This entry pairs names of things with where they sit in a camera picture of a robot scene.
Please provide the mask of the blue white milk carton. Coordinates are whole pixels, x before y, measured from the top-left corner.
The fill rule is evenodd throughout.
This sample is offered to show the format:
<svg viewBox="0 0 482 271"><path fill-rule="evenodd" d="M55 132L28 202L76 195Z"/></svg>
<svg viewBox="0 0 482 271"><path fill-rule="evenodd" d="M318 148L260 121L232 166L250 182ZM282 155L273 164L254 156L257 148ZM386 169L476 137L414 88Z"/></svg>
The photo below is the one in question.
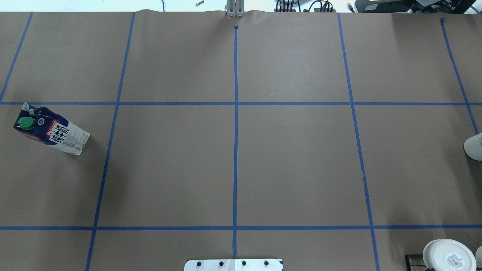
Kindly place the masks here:
<svg viewBox="0 0 482 271"><path fill-rule="evenodd" d="M47 107L24 103L13 128L26 137L65 153L82 153L90 133Z"/></svg>

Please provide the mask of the white mug with handle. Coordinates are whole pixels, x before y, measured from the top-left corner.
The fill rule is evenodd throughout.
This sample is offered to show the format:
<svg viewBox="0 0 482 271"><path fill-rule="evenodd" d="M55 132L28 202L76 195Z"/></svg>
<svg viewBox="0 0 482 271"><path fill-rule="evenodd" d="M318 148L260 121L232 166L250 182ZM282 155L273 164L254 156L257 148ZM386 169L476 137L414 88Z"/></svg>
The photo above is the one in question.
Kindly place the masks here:
<svg viewBox="0 0 482 271"><path fill-rule="evenodd" d="M482 133L468 138L464 142L463 148L468 157L475 161L482 161Z"/></svg>

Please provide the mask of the aluminium frame post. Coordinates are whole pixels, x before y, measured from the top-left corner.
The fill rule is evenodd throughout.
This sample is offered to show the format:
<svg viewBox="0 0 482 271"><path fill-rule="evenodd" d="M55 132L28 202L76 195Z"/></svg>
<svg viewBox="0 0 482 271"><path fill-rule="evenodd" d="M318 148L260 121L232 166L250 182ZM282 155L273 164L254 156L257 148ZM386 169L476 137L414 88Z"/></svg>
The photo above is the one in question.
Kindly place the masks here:
<svg viewBox="0 0 482 271"><path fill-rule="evenodd" d="M228 0L225 6L227 17L243 18L246 15L244 0Z"/></svg>

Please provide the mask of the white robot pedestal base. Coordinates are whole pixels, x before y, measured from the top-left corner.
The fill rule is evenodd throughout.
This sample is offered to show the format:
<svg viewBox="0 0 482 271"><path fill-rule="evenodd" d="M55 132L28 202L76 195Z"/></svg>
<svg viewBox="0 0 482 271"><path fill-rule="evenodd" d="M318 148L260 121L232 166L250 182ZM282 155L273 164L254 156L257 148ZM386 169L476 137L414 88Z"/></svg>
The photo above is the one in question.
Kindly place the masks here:
<svg viewBox="0 0 482 271"><path fill-rule="evenodd" d="M281 259L192 259L184 271L282 271Z"/></svg>

